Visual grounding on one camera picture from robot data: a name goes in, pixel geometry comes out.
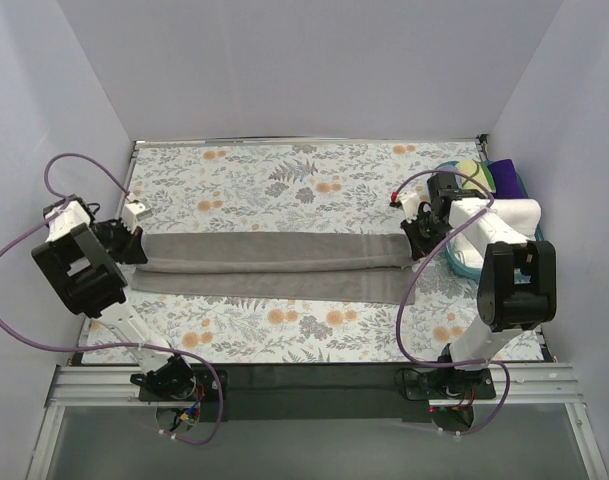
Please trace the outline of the grey terry towel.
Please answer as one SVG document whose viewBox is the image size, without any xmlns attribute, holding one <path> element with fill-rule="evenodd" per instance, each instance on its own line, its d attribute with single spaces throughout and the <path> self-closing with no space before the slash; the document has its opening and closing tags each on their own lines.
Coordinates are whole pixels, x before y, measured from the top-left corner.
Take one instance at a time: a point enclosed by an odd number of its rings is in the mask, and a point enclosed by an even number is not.
<svg viewBox="0 0 609 480">
<path fill-rule="evenodd" d="M 244 298 L 397 303 L 414 264 L 402 234 L 152 234 L 134 290 Z"/>
</svg>

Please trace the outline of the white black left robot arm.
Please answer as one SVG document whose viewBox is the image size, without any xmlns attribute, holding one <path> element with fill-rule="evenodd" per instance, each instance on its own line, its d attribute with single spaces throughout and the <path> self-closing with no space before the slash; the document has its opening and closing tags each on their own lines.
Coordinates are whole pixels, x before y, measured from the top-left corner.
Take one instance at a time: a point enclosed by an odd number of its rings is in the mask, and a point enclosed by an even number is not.
<svg viewBox="0 0 609 480">
<path fill-rule="evenodd" d="M 151 330 L 127 298 L 120 266 L 148 262 L 140 219 L 149 213 L 130 195 L 116 219 L 98 221 L 78 196 L 43 209 L 48 236 L 32 258 L 66 308 L 107 328 L 140 367 L 131 382 L 165 400 L 185 400 L 197 386 L 190 365 Z"/>
</svg>

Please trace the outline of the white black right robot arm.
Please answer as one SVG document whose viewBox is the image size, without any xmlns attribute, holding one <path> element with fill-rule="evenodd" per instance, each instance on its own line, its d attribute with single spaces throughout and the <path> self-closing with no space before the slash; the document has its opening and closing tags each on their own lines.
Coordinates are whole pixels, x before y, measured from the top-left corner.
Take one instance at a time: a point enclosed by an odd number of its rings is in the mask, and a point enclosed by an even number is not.
<svg viewBox="0 0 609 480">
<path fill-rule="evenodd" d="M 465 332 L 435 361 L 410 360 L 400 370 L 401 389 L 409 400 L 473 401 L 492 399 L 490 365 L 512 339 L 551 321 L 557 308 L 556 251 L 509 226 L 493 209 L 494 197 L 480 182 L 465 188 L 469 176 L 427 170 L 428 201 L 400 190 L 391 203 L 405 213 L 401 228 L 411 257 L 426 267 L 457 235 L 482 257 L 477 315 Z"/>
</svg>

